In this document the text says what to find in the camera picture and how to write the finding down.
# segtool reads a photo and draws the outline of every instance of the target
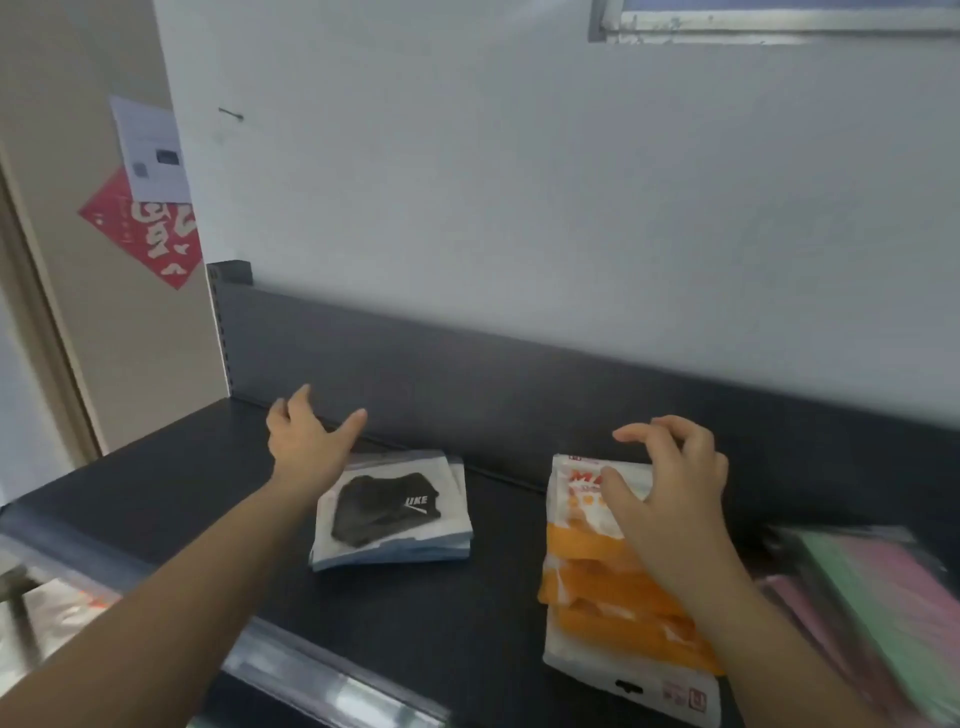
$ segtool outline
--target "red poster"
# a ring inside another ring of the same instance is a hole
[[[193,206],[134,202],[123,167],[81,207],[80,216],[174,288],[203,259]]]

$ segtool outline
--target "orange and white package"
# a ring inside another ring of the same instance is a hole
[[[720,726],[720,688],[713,675],[577,640],[558,627],[556,607],[547,617],[543,661],[582,683],[698,728]]]
[[[687,616],[683,605],[644,571],[617,571],[597,561],[566,561],[552,554],[543,563],[538,599],[558,606],[584,599],[626,613]]]
[[[650,495],[652,466],[554,455],[546,497],[547,552],[562,559],[602,561],[620,570],[642,570],[600,492],[605,466],[616,468],[637,497]]]
[[[538,599],[557,627],[609,650],[722,675],[709,643],[683,607],[644,573],[614,573],[547,555]]]
[[[583,599],[551,609],[557,627],[585,643],[714,675],[724,673],[712,647],[697,633],[690,618],[622,614],[619,608],[605,608]]]

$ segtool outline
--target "white paper notice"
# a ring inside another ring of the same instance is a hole
[[[177,119],[168,109],[110,97],[123,163],[139,203],[190,203]]]

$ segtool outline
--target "hand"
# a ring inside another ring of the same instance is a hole
[[[604,468],[604,500],[644,567],[696,618],[711,596],[731,583],[749,583],[723,520],[720,497],[727,457],[714,449],[713,433],[676,415],[649,425],[620,427],[620,442],[647,446],[654,487],[639,500],[614,468]],[[677,447],[674,438],[683,443]]]
[[[367,423],[367,410],[358,409],[340,428],[327,432],[310,406],[310,385],[304,384],[290,401],[277,400],[267,414],[274,457],[274,481],[306,489],[317,498],[326,493],[344,471],[353,443]]]

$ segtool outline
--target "plastic bag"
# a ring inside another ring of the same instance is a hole
[[[318,502],[310,564],[466,558],[472,534],[463,463],[435,450],[361,455]]]
[[[960,723],[960,601],[943,565],[900,527],[775,532],[858,687],[900,724],[915,723],[904,698]]]
[[[548,611],[543,661],[582,683],[677,720],[700,728],[719,728],[720,689],[712,675],[611,652],[571,637],[558,626],[556,607]]]
[[[723,674],[683,607],[624,540],[600,491],[608,465],[637,497],[649,495],[649,465],[554,456],[540,601],[550,605],[557,629],[584,643]]]

